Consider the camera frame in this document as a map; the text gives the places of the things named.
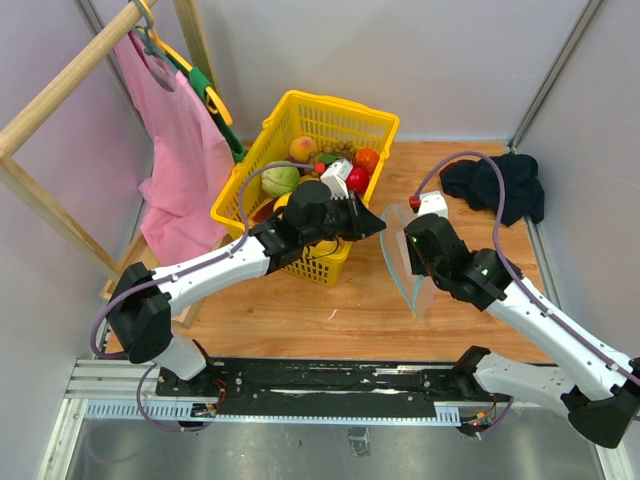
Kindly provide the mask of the clear zip top bag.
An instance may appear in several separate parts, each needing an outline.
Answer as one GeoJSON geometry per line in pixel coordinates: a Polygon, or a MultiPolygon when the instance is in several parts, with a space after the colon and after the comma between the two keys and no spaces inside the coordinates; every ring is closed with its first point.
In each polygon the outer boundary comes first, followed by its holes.
{"type": "Polygon", "coordinates": [[[436,286],[429,276],[412,273],[404,228],[414,219],[414,213],[404,204],[391,204],[384,210],[382,219],[386,223],[386,229],[380,233],[384,260],[412,318],[419,322],[435,299],[436,286]]]}

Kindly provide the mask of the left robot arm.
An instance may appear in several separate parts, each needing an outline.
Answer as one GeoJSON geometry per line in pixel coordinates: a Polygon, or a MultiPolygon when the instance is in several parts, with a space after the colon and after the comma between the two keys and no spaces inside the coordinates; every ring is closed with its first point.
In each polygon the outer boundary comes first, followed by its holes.
{"type": "Polygon", "coordinates": [[[332,198],[328,186],[306,182],[267,221],[225,247],[181,265],[127,267],[106,320],[130,363],[159,365],[200,396],[212,388],[214,371],[195,342],[173,332],[174,314],[229,286],[281,270],[321,241],[354,242],[385,227],[357,193],[332,198]]]}

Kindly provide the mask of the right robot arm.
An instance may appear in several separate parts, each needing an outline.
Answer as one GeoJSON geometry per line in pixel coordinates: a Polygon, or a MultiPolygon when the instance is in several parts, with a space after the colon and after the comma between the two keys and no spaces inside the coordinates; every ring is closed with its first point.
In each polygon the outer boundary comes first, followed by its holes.
{"type": "Polygon", "coordinates": [[[466,400],[507,395],[565,417],[584,438],[614,449],[639,413],[639,362],[606,345],[548,300],[498,249],[471,251],[448,219],[426,214],[404,229],[412,271],[452,298],[512,326],[554,363],[548,369],[470,347],[454,364],[466,400]]]}

